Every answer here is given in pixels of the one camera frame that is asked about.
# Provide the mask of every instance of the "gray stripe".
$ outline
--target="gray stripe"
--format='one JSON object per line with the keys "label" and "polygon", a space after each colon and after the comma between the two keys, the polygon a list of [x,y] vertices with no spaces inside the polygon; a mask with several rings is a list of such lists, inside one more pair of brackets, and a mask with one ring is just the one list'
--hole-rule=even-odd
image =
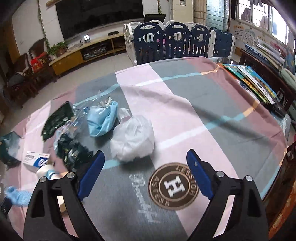
{"label": "gray stripe", "polygon": [[[76,103],[96,95],[99,90],[105,91],[114,84],[117,84],[115,74],[83,84],[77,88]],[[118,102],[119,108],[129,109],[120,87],[108,96]],[[87,123],[84,122],[77,139],[94,152],[103,151],[105,159],[109,160],[109,141],[112,136],[113,130],[98,138],[91,137]],[[106,241],[177,241],[188,238],[176,212],[160,208],[150,198],[147,185],[154,171],[150,157],[102,170],[90,196],[83,200],[83,206]],[[142,184],[144,183],[138,188],[133,187],[138,184],[132,180],[137,177],[142,178]]]}
{"label": "gray stripe", "polygon": [[[173,76],[176,73],[196,71],[188,63],[184,64],[185,62],[179,61],[178,67],[175,63],[162,62],[151,64],[151,67],[161,78]],[[234,117],[240,113],[227,93],[206,75],[171,79],[164,83],[175,95],[190,101],[204,125],[218,120],[221,116]],[[271,154],[269,139],[255,132],[252,124],[245,118],[239,122],[228,121],[209,131],[231,162],[239,178],[251,175],[254,177],[259,192],[262,191],[279,162]]]}

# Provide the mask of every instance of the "green plant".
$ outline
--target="green plant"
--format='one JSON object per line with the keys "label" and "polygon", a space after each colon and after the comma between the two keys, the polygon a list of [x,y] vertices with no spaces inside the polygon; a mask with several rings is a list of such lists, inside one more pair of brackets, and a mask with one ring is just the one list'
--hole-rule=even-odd
{"label": "green plant", "polygon": [[67,48],[67,47],[68,47],[68,45],[67,45],[66,42],[64,42],[64,41],[59,42],[57,44],[54,44],[51,48],[49,48],[47,50],[47,52],[48,52],[49,55],[55,55],[57,53],[57,51],[59,51],[62,48]]}
{"label": "green plant", "polygon": [[162,14],[161,6],[160,6],[160,0],[157,0],[157,5],[158,5],[158,14]]}
{"label": "green plant", "polygon": [[45,30],[44,30],[44,27],[43,27],[42,18],[41,18],[41,10],[40,10],[39,0],[37,0],[37,5],[38,5],[38,19],[39,19],[39,22],[41,24],[41,29],[42,29],[43,37],[44,37],[44,40],[45,40],[45,45],[49,49],[49,42],[48,42],[48,39],[46,37]]}

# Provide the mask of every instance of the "blue gripper pad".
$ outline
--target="blue gripper pad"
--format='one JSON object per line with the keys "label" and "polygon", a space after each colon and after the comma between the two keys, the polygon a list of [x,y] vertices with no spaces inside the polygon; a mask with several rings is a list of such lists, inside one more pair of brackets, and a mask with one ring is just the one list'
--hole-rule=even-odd
{"label": "blue gripper pad", "polygon": [[81,201],[90,194],[104,164],[105,156],[104,153],[101,152],[80,180],[77,196]]}
{"label": "blue gripper pad", "polygon": [[204,196],[211,200],[214,196],[212,191],[212,181],[202,167],[202,161],[193,150],[187,152],[187,164]]}

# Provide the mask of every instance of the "white bottle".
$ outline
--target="white bottle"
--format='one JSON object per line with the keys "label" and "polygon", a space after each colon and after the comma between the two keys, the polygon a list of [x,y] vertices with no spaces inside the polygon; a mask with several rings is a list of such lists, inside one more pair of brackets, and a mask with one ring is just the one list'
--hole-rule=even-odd
{"label": "white bottle", "polygon": [[[62,178],[55,170],[53,165],[47,164],[39,168],[36,172],[38,179],[41,177],[46,177],[46,174],[49,174],[50,180]],[[57,196],[57,201],[59,203],[59,209],[62,212],[66,211],[65,202],[62,196]]]}

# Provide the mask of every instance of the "tv stand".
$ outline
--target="tv stand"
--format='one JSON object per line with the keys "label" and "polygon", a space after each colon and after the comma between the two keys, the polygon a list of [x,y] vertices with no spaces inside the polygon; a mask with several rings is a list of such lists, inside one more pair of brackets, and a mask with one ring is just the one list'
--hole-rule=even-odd
{"label": "tv stand", "polygon": [[[105,51],[102,54],[96,54],[99,53],[98,51],[96,52],[96,50],[100,46],[103,46]],[[60,57],[54,59],[49,63],[49,65],[52,66],[56,75],[61,75],[65,71],[70,70],[80,64],[86,63],[104,55],[116,54],[116,52],[125,49],[126,47],[123,34],[119,33],[111,36],[91,39],[89,43],[85,43],[82,46],[70,50],[69,52],[66,52]],[[86,57],[88,51],[92,53],[92,55],[88,55],[88,57]]]}

